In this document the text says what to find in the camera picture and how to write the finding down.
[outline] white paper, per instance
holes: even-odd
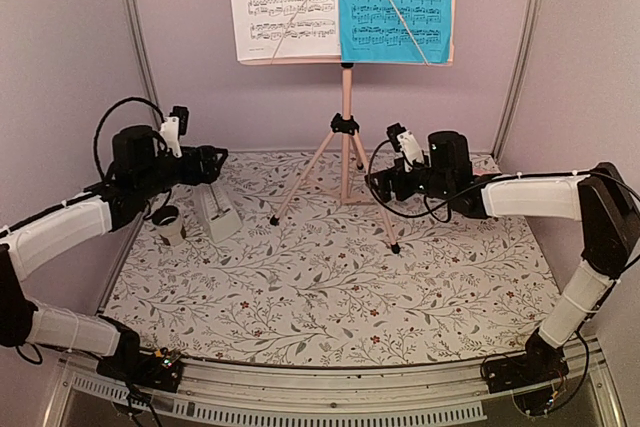
[[[238,60],[339,56],[338,3],[231,0]]]

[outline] purple wall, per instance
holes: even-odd
[[[91,140],[112,103],[141,93],[121,0],[0,0],[0,225],[12,224],[97,180]],[[147,122],[120,112],[105,131]],[[122,234],[89,241],[24,284],[28,295],[95,312]],[[39,425],[55,355],[34,367],[0,349],[0,425]]]
[[[503,168],[571,170],[609,160],[640,188],[638,25],[640,0],[543,1]],[[564,286],[580,255],[580,225],[545,220],[532,227]],[[640,425],[639,286],[636,267],[595,317],[628,425]]]
[[[473,150],[491,150],[525,2],[458,0],[453,67],[356,66],[354,114],[365,145],[401,122],[421,138],[458,129]],[[194,142],[315,149],[326,136],[340,110],[340,67],[240,65],[230,0],[139,0],[139,7],[160,101],[192,108]]]

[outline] tripod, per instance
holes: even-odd
[[[354,198],[351,196],[351,190],[349,186],[349,167],[350,167],[350,149],[353,147],[353,150],[356,154],[356,167],[358,170],[369,170],[369,161],[367,160],[367,155],[364,151],[364,147],[362,146],[362,140],[360,139],[360,126],[355,121],[353,116],[351,115],[351,93],[353,87],[353,64],[343,63],[342,65],[342,114],[336,114],[331,120],[331,132],[325,137],[316,153],[311,158],[311,162],[305,167],[302,171],[302,174],[296,180],[295,184],[287,194],[284,202],[280,205],[280,208],[276,212],[276,214],[271,217],[270,223],[271,225],[278,225],[280,219],[287,211],[287,207],[289,206],[289,202],[296,194],[300,186],[303,182],[307,181],[310,184],[316,185],[320,189],[327,192],[329,195],[335,195],[334,192],[327,189],[324,185],[319,184],[311,179],[307,179],[313,166],[318,161],[320,156],[326,150],[327,146],[333,139],[336,134],[342,134],[342,173],[341,173],[341,182],[340,182],[340,194],[337,196],[342,204],[354,204],[360,203],[362,200],[358,198]],[[389,215],[387,211],[384,210],[381,206],[380,216],[382,217],[382,223],[384,224],[384,228],[387,232],[387,236],[389,237],[389,244],[391,245],[391,251],[394,254],[400,252],[400,246],[396,241],[395,233],[393,232],[393,227],[391,226],[391,221],[389,220]]]

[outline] floral tablecloth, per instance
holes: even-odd
[[[217,245],[198,224],[191,189],[175,189],[187,241],[165,246],[145,223],[105,314],[147,346],[194,357],[341,367],[516,350],[552,308],[558,289],[522,218],[454,214],[441,224],[391,215],[402,247],[394,255],[375,205],[340,206],[306,187],[281,225],[269,225],[290,174],[310,158],[231,155],[219,182],[244,226]],[[473,160],[478,170],[496,169],[488,156]],[[313,174],[335,185],[339,176],[333,153]],[[354,182],[364,190],[361,176]]]

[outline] blue sheet music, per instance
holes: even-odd
[[[449,59],[452,0],[393,0],[430,63]],[[389,0],[340,0],[344,62],[424,63]]]

